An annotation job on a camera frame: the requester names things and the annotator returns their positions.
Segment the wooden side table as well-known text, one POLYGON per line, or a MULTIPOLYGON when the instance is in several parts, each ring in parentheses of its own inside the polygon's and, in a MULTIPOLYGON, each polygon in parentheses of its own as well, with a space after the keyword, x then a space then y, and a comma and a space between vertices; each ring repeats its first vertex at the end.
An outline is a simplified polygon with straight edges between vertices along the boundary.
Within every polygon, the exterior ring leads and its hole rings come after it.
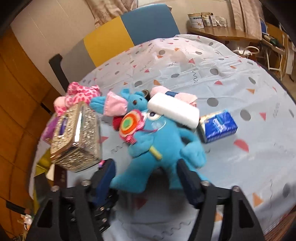
POLYGON ((216 41, 247 41, 251 43, 259 43, 260 40, 256 39, 251 34, 241 30, 236 30, 233 27, 204 27, 201 29, 192 28, 187 24, 188 33, 214 39, 216 41))

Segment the pink spotted plush toy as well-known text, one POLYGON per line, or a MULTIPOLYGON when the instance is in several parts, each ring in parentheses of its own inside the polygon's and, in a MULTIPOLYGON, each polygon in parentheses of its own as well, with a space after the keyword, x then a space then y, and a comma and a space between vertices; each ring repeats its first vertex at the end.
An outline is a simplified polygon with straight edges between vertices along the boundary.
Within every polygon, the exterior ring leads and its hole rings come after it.
POLYGON ((99 97, 101 91, 98 85, 91 87, 82 86, 78 82, 69 84, 66 95, 57 97, 54 109, 57 116, 61 116, 67 109, 81 101, 90 104, 93 97, 99 97))

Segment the white tin can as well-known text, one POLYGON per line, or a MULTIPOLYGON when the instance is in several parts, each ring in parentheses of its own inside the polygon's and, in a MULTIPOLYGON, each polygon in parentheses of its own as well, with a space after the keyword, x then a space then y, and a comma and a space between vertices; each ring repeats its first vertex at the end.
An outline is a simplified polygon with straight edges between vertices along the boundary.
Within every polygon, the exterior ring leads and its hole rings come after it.
POLYGON ((204 23, 200 13, 188 14, 188 18, 191 24, 191 27, 194 29, 203 29, 204 23))

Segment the small tape roll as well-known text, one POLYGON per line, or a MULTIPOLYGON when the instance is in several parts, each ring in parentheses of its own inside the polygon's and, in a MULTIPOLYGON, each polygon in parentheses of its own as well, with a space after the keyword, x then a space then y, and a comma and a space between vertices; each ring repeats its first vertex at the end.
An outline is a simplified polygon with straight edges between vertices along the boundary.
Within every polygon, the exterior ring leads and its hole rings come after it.
POLYGON ((145 98, 149 98, 149 91, 148 90, 142 90, 142 93, 144 94, 145 98))

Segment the patterned light blue tablecloth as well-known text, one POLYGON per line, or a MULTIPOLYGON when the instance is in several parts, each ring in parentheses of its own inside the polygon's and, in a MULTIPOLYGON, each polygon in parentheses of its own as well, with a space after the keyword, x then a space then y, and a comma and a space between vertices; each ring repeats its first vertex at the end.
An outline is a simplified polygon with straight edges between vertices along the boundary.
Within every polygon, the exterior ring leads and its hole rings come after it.
MULTIPOLYGON (((70 73, 79 70, 71 67, 70 73)), ((151 90, 156 84, 197 96, 201 116, 227 110, 238 130, 203 144, 206 165, 199 170, 214 185, 238 185, 263 233, 270 232, 295 206, 295 103, 256 62, 225 45, 194 35, 177 35, 137 45, 91 67, 70 81, 98 85, 103 95, 151 90)), ((131 161, 127 145, 101 117, 103 158, 116 161, 117 175, 131 161)), ((166 176, 151 176, 141 194, 120 193, 104 240, 187 240, 195 210, 181 190, 169 190, 166 176)))

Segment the multicolour fabric chair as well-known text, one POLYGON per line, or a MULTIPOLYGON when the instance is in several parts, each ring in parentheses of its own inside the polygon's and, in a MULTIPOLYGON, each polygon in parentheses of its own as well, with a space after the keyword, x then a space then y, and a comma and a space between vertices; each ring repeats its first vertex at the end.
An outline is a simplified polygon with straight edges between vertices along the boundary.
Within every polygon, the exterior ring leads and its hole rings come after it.
POLYGON ((150 4, 124 13, 86 35, 65 55, 49 60, 60 85, 82 80, 89 72, 131 47, 157 38, 178 35, 179 29, 166 4, 150 4))

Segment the gold ornate tissue box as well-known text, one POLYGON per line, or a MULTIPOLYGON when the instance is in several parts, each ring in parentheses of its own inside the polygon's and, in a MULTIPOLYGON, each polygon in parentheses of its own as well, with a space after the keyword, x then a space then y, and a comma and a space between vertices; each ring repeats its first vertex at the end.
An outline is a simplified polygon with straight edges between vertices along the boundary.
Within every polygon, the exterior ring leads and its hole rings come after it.
POLYGON ((100 121, 87 103, 81 101, 60 116, 50 146, 52 164, 79 172, 102 158, 100 121))

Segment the pink rolled towel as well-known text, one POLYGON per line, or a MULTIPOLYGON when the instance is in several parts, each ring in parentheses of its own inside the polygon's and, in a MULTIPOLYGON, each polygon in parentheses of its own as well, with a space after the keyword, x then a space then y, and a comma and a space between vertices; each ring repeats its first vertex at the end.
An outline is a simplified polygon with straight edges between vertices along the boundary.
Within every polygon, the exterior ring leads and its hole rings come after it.
POLYGON ((194 107, 197 106, 197 99, 198 98, 196 97, 196 95, 193 95, 193 94, 184 93, 184 92, 173 92, 161 85, 153 87, 149 94, 150 94, 150 97, 153 97, 157 93, 163 93, 163 94, 169 95, 171 97, 177 98, 177 99, 182 100, 194 107))

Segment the blue Tempo tissue pack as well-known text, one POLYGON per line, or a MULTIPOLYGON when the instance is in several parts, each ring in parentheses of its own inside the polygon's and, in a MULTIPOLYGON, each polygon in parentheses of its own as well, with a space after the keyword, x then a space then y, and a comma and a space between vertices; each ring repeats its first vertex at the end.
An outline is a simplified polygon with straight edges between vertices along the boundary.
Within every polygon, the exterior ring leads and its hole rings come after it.
POLYGON ((235 134, 238 126, 231 114, 223 110, 201 116, 198 128, 203 142, 210 143, 235 134))

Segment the purple snack box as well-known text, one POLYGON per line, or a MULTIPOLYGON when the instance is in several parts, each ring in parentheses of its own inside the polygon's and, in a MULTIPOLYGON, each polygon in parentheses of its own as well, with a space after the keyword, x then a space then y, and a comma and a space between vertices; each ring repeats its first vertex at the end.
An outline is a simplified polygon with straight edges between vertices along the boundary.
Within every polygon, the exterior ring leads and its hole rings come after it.
POLYGON ((48 121, 44 131, 42 132, 41 139, 45 141, 47 144, 51 144, 54 130, 56 128, 58 120, 59 117, 56 114, 54 114, 48 121))

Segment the small blue plush bear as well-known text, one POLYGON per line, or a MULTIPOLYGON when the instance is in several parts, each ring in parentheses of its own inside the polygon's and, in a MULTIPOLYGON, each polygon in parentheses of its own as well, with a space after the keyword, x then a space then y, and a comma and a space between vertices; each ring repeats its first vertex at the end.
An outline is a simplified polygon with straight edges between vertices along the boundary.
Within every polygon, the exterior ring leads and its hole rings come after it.
POLYGON ((109 91, 106 96, 93 97, 89 106, 104 116, 124 116, 134 109, 147 110, 147 103, 142 91, 130 93, 127 88, 121 90, 119 95, 109 91))

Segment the beige patterned curtain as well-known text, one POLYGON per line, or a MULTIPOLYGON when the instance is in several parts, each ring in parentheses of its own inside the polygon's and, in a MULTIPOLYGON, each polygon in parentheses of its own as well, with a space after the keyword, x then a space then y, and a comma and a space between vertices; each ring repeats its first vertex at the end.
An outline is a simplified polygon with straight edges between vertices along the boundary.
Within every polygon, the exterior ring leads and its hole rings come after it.
POLYGON ((85 2, 95 19, 96 28, 138 7, 138 1, 134 0, 86 0, 85 2))

